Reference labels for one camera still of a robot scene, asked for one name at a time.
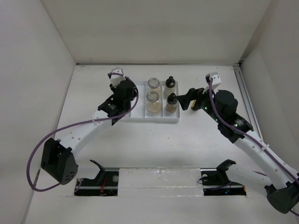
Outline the yellow bottle beige cap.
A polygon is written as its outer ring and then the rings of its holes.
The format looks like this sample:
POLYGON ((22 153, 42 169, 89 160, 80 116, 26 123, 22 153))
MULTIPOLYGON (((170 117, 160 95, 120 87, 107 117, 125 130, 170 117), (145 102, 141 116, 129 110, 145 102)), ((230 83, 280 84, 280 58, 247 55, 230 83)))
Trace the yellow bottle beige cap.
POLYGON ((200 106, 199 106, 197 100, 194 100, 194 101, 193 101, 192 106, 191 106, 191 109, 192 109, 193 111, 197 111, 197 110, 200 109, 200 106))

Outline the black-cap bottle tan powder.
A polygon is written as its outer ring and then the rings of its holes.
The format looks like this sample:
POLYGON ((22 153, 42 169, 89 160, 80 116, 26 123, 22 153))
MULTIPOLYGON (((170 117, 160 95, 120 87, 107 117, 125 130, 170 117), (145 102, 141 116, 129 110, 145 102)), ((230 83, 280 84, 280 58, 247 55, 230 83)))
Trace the black-cap bottle tan powder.
POLYGON ((177 107, 178 107, 178 98, 177 98, 177 95, 175 93, 171 93, 167 97, 166 110, 169 113, 174 113, 177 110, 177 107))

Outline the black-cap bottle white powder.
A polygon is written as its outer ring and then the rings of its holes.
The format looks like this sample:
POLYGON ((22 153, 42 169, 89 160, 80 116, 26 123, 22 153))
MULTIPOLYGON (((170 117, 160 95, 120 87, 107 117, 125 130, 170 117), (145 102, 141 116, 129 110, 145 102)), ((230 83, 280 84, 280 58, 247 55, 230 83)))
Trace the black-cap bottle white powder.
POLYGON ((165 81, 164 95, 168 97, 169 95, 175 92, 175 88, 176 88, 176 80, 174 79, 173 76, 169 76, 165 81))

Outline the round glass jar silver lid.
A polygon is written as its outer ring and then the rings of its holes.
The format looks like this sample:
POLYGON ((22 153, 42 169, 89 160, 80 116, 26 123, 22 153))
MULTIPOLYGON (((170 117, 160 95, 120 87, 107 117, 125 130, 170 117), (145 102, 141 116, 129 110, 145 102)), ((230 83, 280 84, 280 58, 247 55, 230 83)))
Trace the round glass jar silver lid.
POLYGON ((153 77, 147 81, 147 93, 149 92, 156 92, 161 95, 162 87, 159 79, 153 77))

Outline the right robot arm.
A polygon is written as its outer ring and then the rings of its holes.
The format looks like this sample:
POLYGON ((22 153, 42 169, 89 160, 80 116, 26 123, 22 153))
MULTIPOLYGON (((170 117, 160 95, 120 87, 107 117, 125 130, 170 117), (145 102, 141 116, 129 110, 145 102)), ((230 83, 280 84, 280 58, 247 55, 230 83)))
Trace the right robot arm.
POLYGON ((285 164, 258 136, 253 126, 237 112, 238 101, 227 90, 217 92, 191 88, 177 97, 183 110, 193 102, 192 110, 202 109, 216 123, 220 133, 241 149, 263 171, 243 171, 227 159, 216 167, 219 185, 243 184, 267 198, 280 213, 287 214, 299 203, 299 173, 285 164))

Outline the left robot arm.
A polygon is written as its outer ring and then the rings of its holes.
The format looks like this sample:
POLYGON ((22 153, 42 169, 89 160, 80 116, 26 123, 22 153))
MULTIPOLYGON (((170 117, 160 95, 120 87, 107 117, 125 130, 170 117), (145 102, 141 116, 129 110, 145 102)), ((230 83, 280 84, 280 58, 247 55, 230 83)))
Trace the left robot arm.
POLYGON ((138 100, 137 86, 124 79, 114 87, 113 94, 102 103, 91 118, 80 123, 70 134, 55 140, 48 139, 43 146, 41 168, 59 184, 68 184, 78 173, 76 156, 100 132, 112 127, 131 112, 131 102, 138 100))

